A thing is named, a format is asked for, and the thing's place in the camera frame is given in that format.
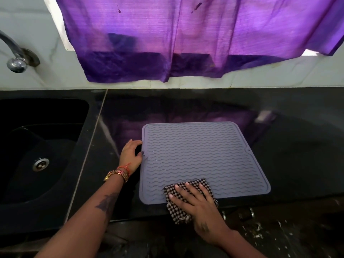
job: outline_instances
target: wavy ridge pattern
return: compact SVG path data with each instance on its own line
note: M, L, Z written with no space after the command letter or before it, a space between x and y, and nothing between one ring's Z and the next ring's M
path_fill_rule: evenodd
M167 185L205 178L216 198L267 194L270 184L233 122L148 124L140 199L165 203Z

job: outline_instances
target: sink basin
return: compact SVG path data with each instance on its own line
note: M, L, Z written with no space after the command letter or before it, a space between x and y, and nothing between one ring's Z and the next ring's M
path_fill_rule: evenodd
M58 182L88 108L78 99L0 100L0 204L36 199Z

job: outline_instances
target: black and white cloth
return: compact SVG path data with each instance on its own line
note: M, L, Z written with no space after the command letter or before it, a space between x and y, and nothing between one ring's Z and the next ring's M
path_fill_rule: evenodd
M192 185L194 188L196 188L202 195L203 192L199 187L199 184L201 183L209 192L209 194L211 195L212 198L214 198L213 196L213 192L210 189L210 186L208 185L207 181L205 181L204 178L202 179L197 179L194 181L189 182L190 185ZM166 197L166 201L167 201L167 209L170 212L170 215L173 219L173 221L176 224L180 224L180 223L189 223L190 221L192 221L192 216L187 214L185 211L183 211L181 208L179 208L178 206L176 206L171 200L169 195L172 194L175 197L179 198L180 200L184 201L187 203L187 200L184 199L174 188L175 185L180 186L182 189L188 191L190 194L191 192L185 187L185 182L182 183L177 183L177 184L172 184L169 186L165 186L164 187L164 193L165 193L165 197ZM218 202L216 199L214 199L215 205L216 207L218 207Z

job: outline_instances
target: cleaning cloth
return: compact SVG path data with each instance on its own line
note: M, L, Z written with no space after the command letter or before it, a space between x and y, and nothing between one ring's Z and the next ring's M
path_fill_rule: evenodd
M202 179L197 179L194 181L189 182L190 185L192 185L193 187L195 187L203 196L203 192L199 187L199 184L201 183L209 192L209 194L211 195L212 198L214 198L213 196L213 192L210 189L210 186L208 185L207 181L205 181L204 178ZM185 200L174 188L175 185L180 186L182 189L188 191L190 194L191 192L185 187L185 182L182 183L177 183L177 184L172 184L169 186L165 186L164 187L164 193L165 193L165 197L166 197L166 201L167 201L167 209L170 212L170 215L173 219L173 221L176 224L180 224L180 223L189 223L190 221L192 221L192 216L187 214L185 211L183 211L181 208L179 208L178 206L176 206L171 200L169 195L172 194L175 197L179 198L180 200L184 201L187 203L187 200ZM214 203L216 205L216 207L218 207L218 202L216 199L214 199Z

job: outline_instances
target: hand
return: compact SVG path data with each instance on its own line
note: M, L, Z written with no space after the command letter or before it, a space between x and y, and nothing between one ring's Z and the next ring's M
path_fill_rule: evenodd
M189 183L185 183L185 186L193 195L177 185L174 188L189 204L172 194L169 196L171 201L194 217L194 228L200 237L210 244L220 246L231 230L218 212L213 198L202 184L200 189L206 198Z
M126 166L130 163L127 167L127 169L130 170L129 175L134 173L142 162L142 152L138 153L137 156L135 156L135 149L138 145L141 144L141 140L133 141L131 139L122 149L121 156L119 157L119 166Z

